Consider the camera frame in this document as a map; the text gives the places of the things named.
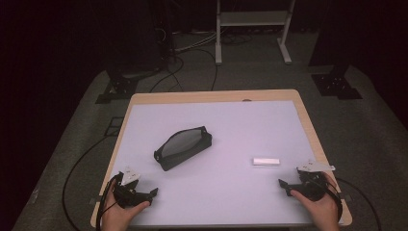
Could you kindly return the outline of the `black stand base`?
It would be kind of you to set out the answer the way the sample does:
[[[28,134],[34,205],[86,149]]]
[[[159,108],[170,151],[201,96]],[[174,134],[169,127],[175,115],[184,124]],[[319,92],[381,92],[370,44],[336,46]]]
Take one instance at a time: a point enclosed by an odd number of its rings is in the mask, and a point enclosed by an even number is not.
[[[130,99],[136,92],[139,79],[125,78],[121,75],[108,75],[105,90],[98,95],[96,104],[108,104],[113,100]]]
[[[359,91],[345,79],[348,64],[336,64],[329,73],[313,74],[312,79],[322,96],[336,96],[340,100],[361,99]]]

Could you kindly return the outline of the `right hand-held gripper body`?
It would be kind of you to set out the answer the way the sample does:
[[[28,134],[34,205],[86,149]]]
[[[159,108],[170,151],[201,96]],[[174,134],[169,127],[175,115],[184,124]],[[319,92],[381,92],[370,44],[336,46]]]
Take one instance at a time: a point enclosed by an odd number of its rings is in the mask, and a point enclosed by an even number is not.
[[[322,164],[316,161],[308,161],[296,168],[300,183],[289,184],[288,192],[296,190],[312,201],[323,198],[328,190],[328,181],[324,176],[325,171],[335,170],[334,166]]]

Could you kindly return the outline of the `white eraser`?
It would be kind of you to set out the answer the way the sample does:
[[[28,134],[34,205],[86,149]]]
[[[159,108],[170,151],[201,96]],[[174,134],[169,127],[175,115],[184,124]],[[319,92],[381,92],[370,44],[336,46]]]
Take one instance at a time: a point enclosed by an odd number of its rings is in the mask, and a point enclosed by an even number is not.
[[[280,165],[280,160],[279,159],[273,159],[273,158],[254,158],[252,160],[252,164],[254,166],[279,166]]]

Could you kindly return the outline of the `black pencil case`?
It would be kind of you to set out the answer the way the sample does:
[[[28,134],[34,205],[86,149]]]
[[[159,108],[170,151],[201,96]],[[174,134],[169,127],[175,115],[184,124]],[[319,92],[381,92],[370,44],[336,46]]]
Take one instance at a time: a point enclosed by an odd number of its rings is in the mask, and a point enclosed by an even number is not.
[[[205,126],[178,131],[154,152],[154,159],[168,171],[210,147],[212,141]]]

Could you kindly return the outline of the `person's left hand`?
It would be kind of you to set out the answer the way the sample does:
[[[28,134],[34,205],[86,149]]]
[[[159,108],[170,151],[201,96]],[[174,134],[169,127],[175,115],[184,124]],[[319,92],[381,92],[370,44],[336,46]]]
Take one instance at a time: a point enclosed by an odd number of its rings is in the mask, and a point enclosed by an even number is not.
[[[123,209],[115,201],[113,186],[108,189],[102,215],[102,231],[126,231],[135,216],[150,206],[149,201]]]

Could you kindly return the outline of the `black square floor frame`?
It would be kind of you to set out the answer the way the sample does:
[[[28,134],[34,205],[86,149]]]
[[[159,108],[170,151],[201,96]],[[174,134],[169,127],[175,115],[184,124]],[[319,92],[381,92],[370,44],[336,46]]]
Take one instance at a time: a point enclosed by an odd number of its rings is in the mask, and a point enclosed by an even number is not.
[[[111,118],[104,136],[105,137],[117,137],[119,135],[124,117],[123,116],[114,116]]]

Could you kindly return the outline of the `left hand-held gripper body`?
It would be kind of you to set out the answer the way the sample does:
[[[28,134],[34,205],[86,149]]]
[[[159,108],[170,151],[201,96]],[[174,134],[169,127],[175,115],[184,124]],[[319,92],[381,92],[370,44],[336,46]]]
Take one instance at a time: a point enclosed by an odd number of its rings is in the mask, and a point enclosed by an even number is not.
[[[121,208],[135,207],[148,200],[148,194],[137,192],[140,174],[130,167],[120,171],[115,177],[114,197]]]

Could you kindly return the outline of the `person's right hand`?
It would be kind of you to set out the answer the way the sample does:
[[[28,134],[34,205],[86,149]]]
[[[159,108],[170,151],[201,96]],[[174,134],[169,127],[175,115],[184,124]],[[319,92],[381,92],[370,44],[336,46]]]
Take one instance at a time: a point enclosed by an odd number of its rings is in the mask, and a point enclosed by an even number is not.
[[[326,193],[318,201],[311,201],[295,190],[291,190],[291,195],[309,212],[319,231],[340,231],[338,206],[330,194]]]

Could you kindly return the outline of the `white metal stand frame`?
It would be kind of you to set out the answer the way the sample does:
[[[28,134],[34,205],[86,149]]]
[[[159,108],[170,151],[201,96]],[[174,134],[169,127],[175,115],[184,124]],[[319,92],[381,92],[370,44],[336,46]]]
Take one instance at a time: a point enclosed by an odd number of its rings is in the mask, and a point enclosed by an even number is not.
[[[221,10],[221,1],[217,0],[215,63],[222,64],[222,28],[248,26],[282,26],[283,33],[281,37],[277,39],[277,44],[284,63],[291,64],[292,59],[286,46],[286,40],[292,22],[295,1],[296,0],[290,0],[290,5],[286,11],[223,12]]]

